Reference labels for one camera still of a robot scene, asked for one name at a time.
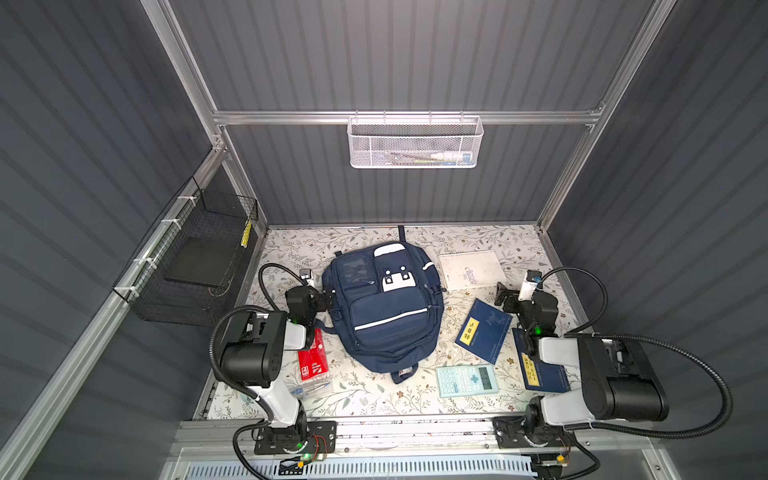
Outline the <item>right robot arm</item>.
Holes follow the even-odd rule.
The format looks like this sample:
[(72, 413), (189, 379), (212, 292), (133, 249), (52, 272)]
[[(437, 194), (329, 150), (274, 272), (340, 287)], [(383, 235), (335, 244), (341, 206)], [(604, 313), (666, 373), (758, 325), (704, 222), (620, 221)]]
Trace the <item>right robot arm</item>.
[(494, 304), (515, 315), (513, 331), (529, 401), (516, 433), (545, 446), (567, 425), (596, 420), (659, 422), (669, 413), (666, 394), (637, 341), (555, 335), (558, 300), (497, 286)]

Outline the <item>white Robinson Crusoe book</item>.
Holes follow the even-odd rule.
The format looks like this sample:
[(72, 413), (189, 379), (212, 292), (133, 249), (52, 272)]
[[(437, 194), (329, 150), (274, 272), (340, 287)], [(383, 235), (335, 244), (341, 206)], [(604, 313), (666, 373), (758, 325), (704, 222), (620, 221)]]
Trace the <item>white Robinson Crusoe book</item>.
[(440, 255), (439, 262), (449, 291), (495, 287), (506, 281), (493, 250)]

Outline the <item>blue notebook with yellow label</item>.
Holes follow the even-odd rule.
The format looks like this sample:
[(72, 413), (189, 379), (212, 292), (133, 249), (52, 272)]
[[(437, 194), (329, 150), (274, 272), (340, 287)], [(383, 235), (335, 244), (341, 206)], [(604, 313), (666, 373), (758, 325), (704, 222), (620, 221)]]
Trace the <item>blue notebook with yellow label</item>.
[(512, 320), (511, 314), (475, 299), (459, 329), (455, 344), (485, 362), (495, 364)]

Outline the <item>navy blue student backpack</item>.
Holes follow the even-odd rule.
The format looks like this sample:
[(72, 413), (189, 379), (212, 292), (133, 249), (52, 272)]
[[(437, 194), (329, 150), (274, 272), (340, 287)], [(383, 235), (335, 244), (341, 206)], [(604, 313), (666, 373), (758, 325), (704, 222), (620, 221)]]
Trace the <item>navy blue student backpack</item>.
[(444, 313), (444, 289), (426, 251), (398, 237), (343, 253), (324, 270), (322, 293), (333, 334), (346, 352), (373, 373), (401, 384), (437, 346)]

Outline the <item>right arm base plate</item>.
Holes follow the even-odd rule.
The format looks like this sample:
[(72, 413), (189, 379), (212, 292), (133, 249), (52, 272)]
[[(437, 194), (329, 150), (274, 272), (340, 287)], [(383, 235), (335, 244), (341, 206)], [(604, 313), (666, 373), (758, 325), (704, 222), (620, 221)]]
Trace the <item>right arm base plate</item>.
[(523, 415), (498, 416), (491, 421), (499, 448), (563, 447), (570, 450), (574, 442), (559, 426), (536, 424)]

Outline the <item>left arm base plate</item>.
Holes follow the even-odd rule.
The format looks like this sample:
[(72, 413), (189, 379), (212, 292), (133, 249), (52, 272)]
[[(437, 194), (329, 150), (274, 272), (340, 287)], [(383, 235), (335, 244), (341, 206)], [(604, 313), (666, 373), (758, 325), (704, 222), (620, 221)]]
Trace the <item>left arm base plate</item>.
[(327, 454), (335, 451), (338, 423), (309, 421), (287, 428), (265, 427), (252, 434), (256, 455)]

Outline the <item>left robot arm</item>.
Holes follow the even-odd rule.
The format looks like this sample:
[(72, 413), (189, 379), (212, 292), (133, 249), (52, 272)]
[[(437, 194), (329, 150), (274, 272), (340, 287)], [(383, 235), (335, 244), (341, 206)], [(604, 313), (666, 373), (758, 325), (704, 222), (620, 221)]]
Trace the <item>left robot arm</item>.
[(321, 330), (323, 308), (312, 286), (286, 293), (287, 311), (242, 305), (214, 324), (208, 355), (216, 380), (254, 400), (265, 419), (255, 428), (258, 442), (273, 450), (297, 452), (309, 443), (305, 409), (281, 377), (285, 352), (299, 354), (300, 377), (312, 380), (328, 372)]

